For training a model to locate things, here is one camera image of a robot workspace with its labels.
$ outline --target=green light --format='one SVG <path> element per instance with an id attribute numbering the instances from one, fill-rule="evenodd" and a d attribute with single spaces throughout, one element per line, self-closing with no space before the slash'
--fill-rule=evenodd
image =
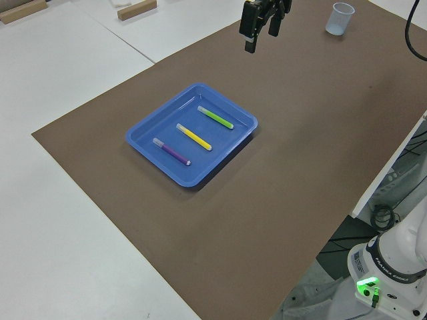
<path id="1" fill-rule="evenodd" d="M 377 283 L 378 282 L 378 278 L 375 277 L 371 277 L 371 278 L 367 278 L 364 280 L 359 280 L 358 282 L 356 282 L 358 287 L 361 287 L 363 285 L 367 285 L 369 283 Z"/>

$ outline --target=plastic cup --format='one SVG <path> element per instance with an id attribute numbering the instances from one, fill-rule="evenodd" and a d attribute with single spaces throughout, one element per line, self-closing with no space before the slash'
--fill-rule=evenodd
<path id="1" fill-rule="evenodd" d="M 326 31 L 331 35 L 343 35 L 356 10 L 351 5 L 343 2 L 337 2 L 332 7 L 334 9 L 326 24 Z"/>

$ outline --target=brown table surface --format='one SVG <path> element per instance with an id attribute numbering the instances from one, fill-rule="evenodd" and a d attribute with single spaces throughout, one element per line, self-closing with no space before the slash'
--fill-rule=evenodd
<path id="1" fill-rule="evenodd" d="M 268 319 L 426 110 L 405 20 L 352 2 L 343 37 L 324 31 L 333 1 L 294 1 L 255 54 L 235 23 L 33 134 L 203 320 Z M 411 37 L 427 53 L 427 33 Z M 259 121 L 196 190 L 125 142 L 195 82 Z"/>

